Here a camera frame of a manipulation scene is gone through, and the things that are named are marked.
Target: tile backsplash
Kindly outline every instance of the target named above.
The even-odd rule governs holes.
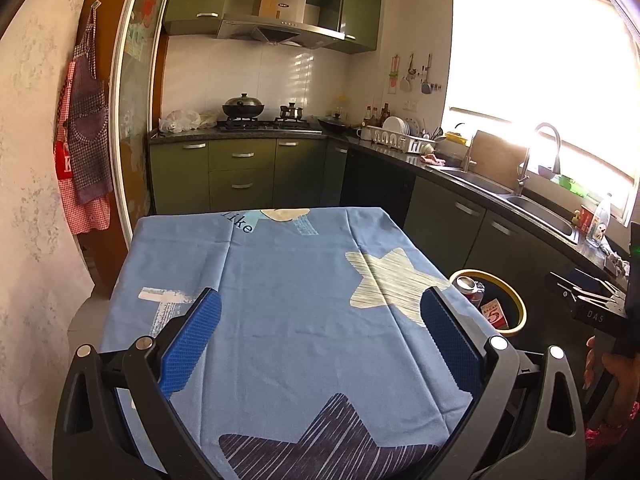
[[[257,41],[172,36],[164,67],[162,116],[173,110],[216,111],[241,93],[264,104],[272,120],[296,102],[305,116],[324,116],[346,89],[349,56],[334,50]]]

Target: double bowl sink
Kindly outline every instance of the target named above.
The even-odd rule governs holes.
[[[504,200],[505,202],[513,205],[527,216],[537,219],[547,225],[567,241],[573,244],[578,243],[578,232],[571,223],[561,216],[549,211],[546,207],[542,207],[540,204],[533,202],[533,200],[515,195],[511,189],[501,186],[500,184],[496,184],[492,180],[475,173],[468,173],[466,171],[459,170],[458,168],[438,169],[454,178],[463,180],[472,186],[491,193],[500,200]]]

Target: person's arm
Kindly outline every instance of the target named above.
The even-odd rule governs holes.
[[[584,370],[584,389],[587,390],[594,379],[593,365],[595,337],[587,341],[590,348]],[[618,380],[618,389],[611,408],[597,430],[587,430],[587,452],[592,453],[603,447],[617,444],[624,436],[629,424],[638,412],[638,392],[640,390],[640,354],[634,359],[620,355],[604,354],[602,364]]]

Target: gas stove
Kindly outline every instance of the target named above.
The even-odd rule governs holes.
[[[320,128],[314,128],[308,121],[296,119],[280,119],[259,121],[258,119],[228,119],[218,121],[218,129],[222,132],[273,132],[284,131],[299,134],[321,134]]]

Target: checkered apron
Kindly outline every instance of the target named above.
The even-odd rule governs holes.
[[[65,83],[60,94],[56,142],[54,144],[54,160],[66,222],[69,225],[71,233],[77,235],[87,233],[91,229],[107,229],[111,217],[111,205],[107,196],[101,196],[86,204],[80,204],[78,202],[76,186],[72,178],[71,156],[68,150],[66,131],[66,124],[69,117],[71,85],[74,79],[75,68],[76,62],[72,60],[66,71]]]
[[[113,190],[104,81],[95,78],[95,9],[74,49],[68,144],[78,202],[86,204]]]

